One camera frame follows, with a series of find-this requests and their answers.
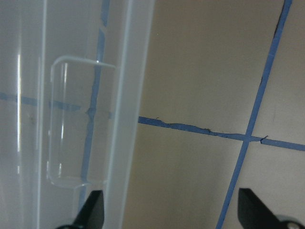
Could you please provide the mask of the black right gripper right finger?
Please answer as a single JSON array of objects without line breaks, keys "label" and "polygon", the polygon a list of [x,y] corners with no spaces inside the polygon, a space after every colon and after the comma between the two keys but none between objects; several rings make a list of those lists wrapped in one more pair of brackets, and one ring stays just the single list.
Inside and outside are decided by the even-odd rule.
[{"label": "black right gripper right finger", "polygon": [[249,188],[238,190],[238,220],[244,229],[303,229],[298,220],[275,215]]}]

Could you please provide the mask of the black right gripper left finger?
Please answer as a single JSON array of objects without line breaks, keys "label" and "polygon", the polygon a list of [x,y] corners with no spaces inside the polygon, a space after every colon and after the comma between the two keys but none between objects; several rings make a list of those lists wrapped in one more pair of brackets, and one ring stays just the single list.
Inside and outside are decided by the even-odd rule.
[{"label": "black right gripper left finger", "polygon": [[104,197],[102,190],[90,193],[76,219],[58,229],[102,229],[104,225]]}]

